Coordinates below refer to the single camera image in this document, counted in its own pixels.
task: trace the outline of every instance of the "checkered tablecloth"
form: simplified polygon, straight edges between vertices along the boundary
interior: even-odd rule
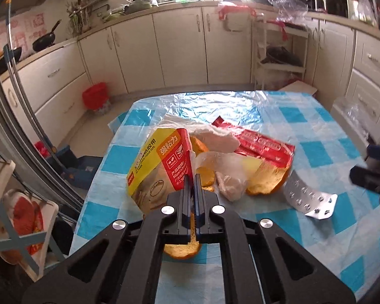
[[[339,195],[333,216],[315,220],[286,203],[281,192],[230,203],[250,220],[270,218],[360,298],[380,274],[378,195],[353,186],[349,170],[364,165],[330,114],[311,96],[287,92],[183,93],[134,103],[118,128],[87,194],[71,253],[117,218],[142,218],[127,195],[126,173],[140,146],[166,114],[211,123],[218,116],[296,146],[293,169],[310,186]],[[203,245],[187,261],[164,257],[157,303],[224,303],[219,245]]]

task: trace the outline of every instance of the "metal rivet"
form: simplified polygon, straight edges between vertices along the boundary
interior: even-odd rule
[[[224,208],[223,206],[216,205],[216,206],[214,206],[213,208],[211,208],[211,210],[212,210],[213,213],[215,213],[215,214],[222,214],[222,213],[225,211],[225,208]]]
[[[172,206],[164,206],[162,207],[161,211],[165,215],[171,215],[175,212],[175,209]]]
[[[273,222],[268,218],[264,218],[260,221],[260,226],[269,229],[273,226]]]
[[[116,221],[112,224],[112,228],[115,229],[115,230],[122,230],[122,229],[124,229],[126,226],[127,226],[127,223],[125,223],[125,221],[123,221],[123,220],[116,220]]]

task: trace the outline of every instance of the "wooden countertop edge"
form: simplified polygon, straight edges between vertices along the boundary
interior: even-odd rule
[[[77,37],[74,37],[72,39],[60,42],[60,43],[55,44],[55,45],[53,45],[47,49],[44,49],[40,52],[37,52],[36,54],[31,55],[30,57],[26,58],[25,60],[22,60],[21,62],[19,62],[17,64],[17,70],[20,70],[21,68],[25,67],[29,63],[33,62],[34,60],[37,60],[38,58],[41,58],[42,56],[45,56],[46,54],[49,54],[52,51],[55,51],[59,48],[67,46],[71,43],[82,40],[91,34],[94,34],[98,31],[101,31],[101,30],[108,28],[110,26],[119,24],[121,22],[130,20],[133,18],[141,17],[141,16],[146,16],[149,14],[155,14],[157,12],[167,11],[167,10],[176,10],[176,9],[194,8],[194,7],[199,7],[199,8],[201,8],[201,7],[216,7],[216,6],[218,6],[218,3],[219,2],[216,2],[216,1],[196,1],[196,2],[184,2],[184,3],[171,3],[171,4],[161,5],[159,7],[153,7],[151,9],[147,9],[147,10],[138,11],[138,12],[135,12],[131,15],[121,16],[121,17],[119,17],[113,21],[110,21],[110,22],[104,23],[103,25],[97,26],[96,28],[91,29],[91,30],[87,31],[86,33],[83,33]],[[255,8],[257,10],[261,10],[261,11],[275,12],[273,7],[267,6],[264,4],[250,3],[250,4],[248,4],[248,6]],[[365,23],[361,23],[358,21],[352,21],[350,19],[340,17],[340,16],[323,14],[320,12],[308,12],[306,14],[306,17],[312,18],[312,19],[319,19],[319,20],[323,20],[323,21],[329,21],[329,22],[333,22],[333,23],[340,24],[343,26],[348,26],[350,28],[364,32],[365,34],[368,34],[368,35],[380,40],[380,30],[375,28],[375,27],[372,27],[370,25],[367,25]],[[8,71],[6,71],[5,73],[3,73],[0,76],[1,81],[6,80],[7,78],[8,78]]]

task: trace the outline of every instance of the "red trash can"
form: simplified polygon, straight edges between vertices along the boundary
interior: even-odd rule
[[[104,82],[92,85],[82,93],[85,106],[98,115],[106,114],[110,108],[110,97],[107,93],[107,86]]]

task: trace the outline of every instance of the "red wrapper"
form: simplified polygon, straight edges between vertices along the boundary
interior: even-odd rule
[[[230,130],[238,139],[240,145],[235,153],[263,158],[279,168],[291,166],[295,150],[294,145],[275,140],[257,131],[234,126],[221,117],[218,117],[212,124],[218,128]]]

